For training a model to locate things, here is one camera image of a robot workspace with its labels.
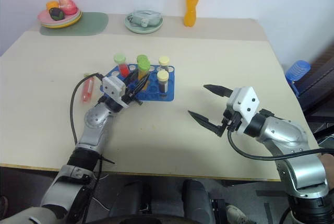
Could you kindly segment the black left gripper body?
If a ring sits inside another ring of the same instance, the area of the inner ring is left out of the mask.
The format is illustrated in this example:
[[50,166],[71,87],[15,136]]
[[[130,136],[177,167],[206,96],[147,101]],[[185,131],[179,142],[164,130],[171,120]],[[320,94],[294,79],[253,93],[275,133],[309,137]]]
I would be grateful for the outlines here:
[[122,96],[122,101],[129,105],[131,102],[136,102],[139,105],[142,105],[142,101],[137,99],[136,94],[138,94],[143,88],[143,85],[138,84],[133,90],[130,89],[130,86],[126,87],[125,94]]

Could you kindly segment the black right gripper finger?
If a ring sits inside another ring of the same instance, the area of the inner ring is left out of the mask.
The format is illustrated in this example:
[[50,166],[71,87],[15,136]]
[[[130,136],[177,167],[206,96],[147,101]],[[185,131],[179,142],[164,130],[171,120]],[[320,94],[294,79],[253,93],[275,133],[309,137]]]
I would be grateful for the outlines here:
[[203,85],[204,88],[208,89],[212,93],[221,96],[221,97],[227,97],[229,98],[232,94],[232,90],[229,88],[226,88],[224,86],[218,86],[218,85],[212,85],[212,84],[207,84]]
[[188,111],[190,116],[201,126],[215,133],[217,136],[222,137],[223,132],[225,131],[225,119],[222,120],[221,125],[214,125],[209,121],[208,118],[195,113],[193,111]]

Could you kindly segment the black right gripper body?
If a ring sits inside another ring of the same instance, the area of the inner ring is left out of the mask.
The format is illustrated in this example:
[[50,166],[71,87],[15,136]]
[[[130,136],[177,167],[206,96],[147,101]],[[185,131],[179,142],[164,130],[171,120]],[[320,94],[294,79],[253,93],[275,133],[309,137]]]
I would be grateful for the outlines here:
[[226,129],[232,132],[237,130],[241,124],[241,119],[241,113],[233,109],[233,104],[227,102],[226,109],[223,112],[222,131],[224,132]]

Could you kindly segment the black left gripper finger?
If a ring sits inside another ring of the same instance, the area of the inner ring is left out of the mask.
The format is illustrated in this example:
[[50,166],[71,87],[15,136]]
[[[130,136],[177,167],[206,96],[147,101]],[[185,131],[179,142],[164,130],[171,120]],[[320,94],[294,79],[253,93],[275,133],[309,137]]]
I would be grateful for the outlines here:
[[139,82],[138,85],[134,88],[134,90],[130,93],[130,97],[134,98],[136,94],[138,94],[144,86],[146,85],[148,79],[149,79],[150,74],[146,74]]
[[128,87],[131,83],[133,83],[138,78],[138,68],[135,68],[133,71],[130,71],[128,76],[124,79],[124,84]]

